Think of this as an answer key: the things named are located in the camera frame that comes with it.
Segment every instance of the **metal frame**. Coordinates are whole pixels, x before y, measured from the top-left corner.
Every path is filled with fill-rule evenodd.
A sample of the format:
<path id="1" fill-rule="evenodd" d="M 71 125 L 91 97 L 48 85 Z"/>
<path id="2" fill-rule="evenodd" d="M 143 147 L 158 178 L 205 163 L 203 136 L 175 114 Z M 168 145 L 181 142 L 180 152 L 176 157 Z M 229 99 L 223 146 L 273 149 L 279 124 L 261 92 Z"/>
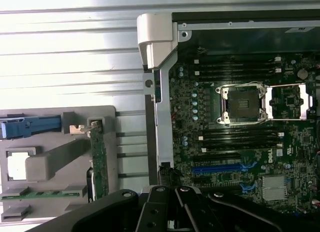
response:
<path id="1" fill-rule="evenodd" d="M 313 19 L 307 19 L 308 21 L 304 21 L 301 16 L 297 16 L 298 21 L 292 21 L 292 18 L 290 21 L 286 21 L 287 18 L 284 18 L 284 21 L 281 21 L 281 15 L 279 12 L 279 15 L 276 14 L 278 17 L 275 21 L 274 17 L 276 11 L 272 12 L 273 16 L 272 21 L 270 22 L 268 22 L 268 19 L 264 17 L 258 22 L 243 18 L 248 22 L 243 22 L 242 20 L 241 22 L 228 21 L 206 23 L 202 18 L 198 23 L 189 20 L 190 24 L 187 24 L 183 21 L 177 20 L 173 22 L 172 17 L 175 17 L 174 14 L 173 16 L 171 14 L 144 14 L 138 17 L 138 45 L 142 63 L 147 65 L 147 67 L 152 71 L 160 70 L 160 89 L 162 100 L 159 103 L 154 103 L 158 166 L 163 162 L 170 162 L 171 167 L 174 166 L 172 124 L 170 119 L 169 70 L 178 60 L 178 52 L 174 52 L 178 46 L 178 42 L 182 43 L 188 41 L 192 37 L 192 31 L 194 30 L 264 29 L 287 27 L 287 32 L 289 33 L 290 28 L 307 28 L 309 31 L 314 27 L 320 27 L 320 21 L 316 20 L 316 17 L 313 17 Z M 267 90 L 266 96 L 267 94 L 271 94 L 270 89 Z M 310 105 L 310 98 L 308 98 L 307 104 Z"/>

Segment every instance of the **metal panel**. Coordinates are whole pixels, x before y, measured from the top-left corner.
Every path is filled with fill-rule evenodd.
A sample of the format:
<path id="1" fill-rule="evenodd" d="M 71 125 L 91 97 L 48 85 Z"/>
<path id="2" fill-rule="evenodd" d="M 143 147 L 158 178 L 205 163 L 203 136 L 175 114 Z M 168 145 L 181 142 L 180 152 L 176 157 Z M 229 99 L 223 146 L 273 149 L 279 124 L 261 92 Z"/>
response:
<path id="1" fill-rule="evenodd" d="M 120 112 L 119 152 L 128 153 L 131 145 L 145 152 L 138 15 L 316 9 L 319 1 L 0 0 L 1 107 L 114 105 Z M 122 186 L 135 190 L 147 184 L 148 177 L 121 179 Z"/>

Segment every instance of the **green circuit board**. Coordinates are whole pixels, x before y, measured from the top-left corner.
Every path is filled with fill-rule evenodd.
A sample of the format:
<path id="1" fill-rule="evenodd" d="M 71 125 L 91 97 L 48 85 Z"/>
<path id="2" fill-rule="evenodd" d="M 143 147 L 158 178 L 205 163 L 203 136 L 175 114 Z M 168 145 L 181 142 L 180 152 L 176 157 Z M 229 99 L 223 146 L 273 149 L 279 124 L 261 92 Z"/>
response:
<path id="1" fill-rule="evenodd" d="M 273 61 L 275 58 L 277 62 L 273 63 L 275 67 L 273 73 L 254 78 L 254 80 L 250 80 L 249 76 L 246 77 L 245 72 L 237 75 L 236 67 L 232 67 L 231 70 L 224 65 L 215 67 L 215 64 L 223 64 L 226 61 L 231 64 L 243 64 L 246 61 L 252 64 L 251 70 L 258 72 L 259 62 Z M 312 211 L 311 200 L 317 190 L 314 157 L 318 144 L 316 74 L 309 68 L 313 68 L 316 63 L 316 57 L 313 54 L 209 56 L 191 61 L 180 60 L 171 69 L 169 82 L 174 166 L 184 175 L 181 178 L 183 184 L 199 187 L 203 191 L 225 188 L 281 212 Z M 298 72 L 302 72 L 301 69 L 307 71 L 306 77 L 305 74 L 298 75 Z M 267 86 L 287 85 L 274 87 L 272 90 L 273 116 L 279 120 L 232 126 L 217 123 L 223 110 L 222 95 L 217 93 L 217 88 L 225 85 L 232 87 L 234 84 L 248 84 L 245 89 L 249 91 L 247 94 L 250 94 L 250 83 L 257 82 Z M 303 103 L 300 88 L 296 84 L 305 85 L 306 92 L 314 105 L 308 109 L 307 119 L 290 120 L 299 118 Z M 231 89 L 230 96 L 231 94 L 234 97 L 238 96 L 237 92 L 230 93 L 230 91 Z M 236 101 L 240 101 L 237 104 L 239 110 L 231 107 L 236 106 L 231 99 L 227 105 L 230 108 L 230 118 L 231 114 L 237 116 L 240 113 L 235 119 L 239 122 L 243 121 L 241 108 L 248 108 L 246 106 L 255 102 L 250 98 Z M 247 118 L 246 121 L 254 120 L 254 118 Z M 237 135 L 239 132 L 251 130 L 250 137 Z M 206 138 L 203 136 L 204 133 L 208 134 L 208 131 L 210 133 L 207 142 L 210 149 L 204 149 L 203 139 L 206 140 Z M 232 141 L 242 141 L 247 145 L 236 147 L 234 144 L 228 144 L 230 137 L 222 133 L 226 135 L 235 133 Z M 234 164 L 252 167 L 243 171 L 232 171 L 232 169 L 220 171 L 219 169 L 222 165 L 228 168 Z M 218 170 L 197 173 L 193 170 L 203 166 L 213 166 Z"/>

